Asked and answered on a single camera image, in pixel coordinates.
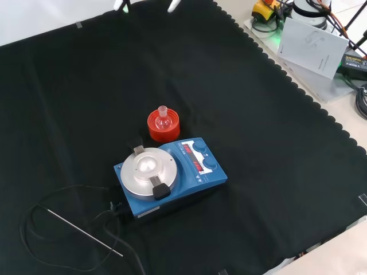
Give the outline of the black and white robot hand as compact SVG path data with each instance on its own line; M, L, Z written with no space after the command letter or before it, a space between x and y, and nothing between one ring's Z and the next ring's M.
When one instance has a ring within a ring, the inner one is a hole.
M122 11L124 13L128 13L131 9L131 5L136 4L138 2L144 2L144 0L115 0L113 9L115 11ZM179 5L181 0L171 0L169 2L169 7L167 8L168 13L172 13L175 8Z

